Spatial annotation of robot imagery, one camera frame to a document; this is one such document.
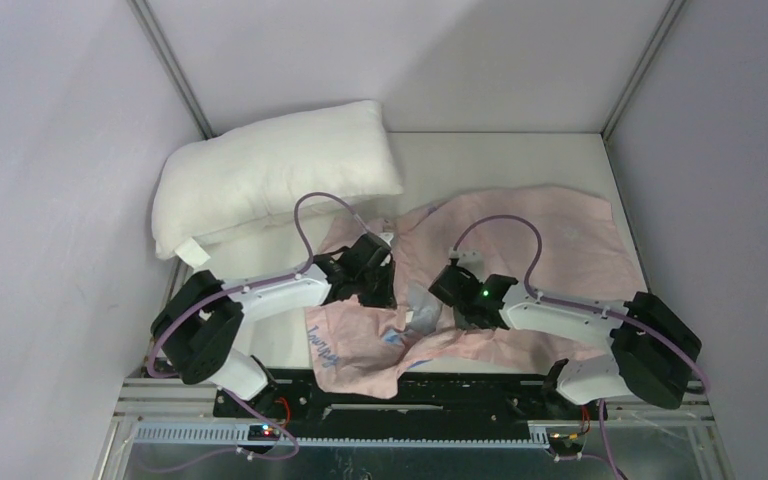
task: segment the pink fabric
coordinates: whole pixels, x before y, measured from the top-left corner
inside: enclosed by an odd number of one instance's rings
[[[352,299],[307,309],[308,339],[319,386],[329,392],[390,398],[396,394],[396,380],[403,372],[417,362],[440,356],[544,373],[558,359],[598,355],[592,347],[539,332],[458,330],[452,310],[445,306],[432,334],[403,345],[382,339],[390,329],[405,329],[410,282],[427,288],[447,263],[458,236],[476,220],[495,214],[519,215],[540,231],[543,255],[532,283],[541,289],[615,300],[630,299],[645,287],[617,234],[610,203],[569,189],[482,191],[418,208],[393,222],[375,221],[373,230],[389,228],[396,233],[392,254],[399,307],[395,311],[364,308]],[[320,251],[350,245],[361,233],[353,219],[338,217]],[[497,273],[521,281],[534,256],[536,240],[524,225],[498,220],[473,230],[460,249],[482,254],[485,275]]]

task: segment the white wall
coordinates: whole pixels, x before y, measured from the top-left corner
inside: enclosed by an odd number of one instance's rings
[[[768,1],[689,3],[613,159],[652,284],[702,339],[738,478],[768,478]]]
[[[124,0],[0,1],[0,478],[89,478],[169,265],[147,212],[196,129]]]
[[[668,0],[151,0],[217,133],[373,98],[393,131],[598,132]]]

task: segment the white tag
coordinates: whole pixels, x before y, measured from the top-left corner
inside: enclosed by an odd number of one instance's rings
[[[192,238],[188,238],[184,243],[178,245],[178,248],[175,249],[175,255],[178,255],[184,263],[192,268],[199,268],[210,260],[210,255]]]

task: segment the white tabletop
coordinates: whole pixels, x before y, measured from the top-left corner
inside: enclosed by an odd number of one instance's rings
[[[629,252],[634,252],[625,213],[599,135],[523,133],[394,133],[394,156],[405,178],[405,193],[376,200],[360,211],[365,218],[406,213],[434,200],[494,187],[558,185],[602,197],[611,203],[614,222]],[[325,237],[331,216],[302,222],[314,248]],[[276,272],[303,262],[304,247],[292,225],[207,248],[203,268],[218,278]],[[632,260],[640,269],[636,253]],[[274,368],[310,368],[310,350],[299,311],[243,322],[234,344]],[[512,373],[514,369],[458,358],[438,358],[413,371]]]

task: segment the white pillow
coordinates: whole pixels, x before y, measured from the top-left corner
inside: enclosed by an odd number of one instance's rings
[[[154,197],[157,256],[290,222],[313,191],[349,203],[402,193],[378,102],[285,115],[178,149]],[[307,215],[341,208],[320,197],[304,206]]]

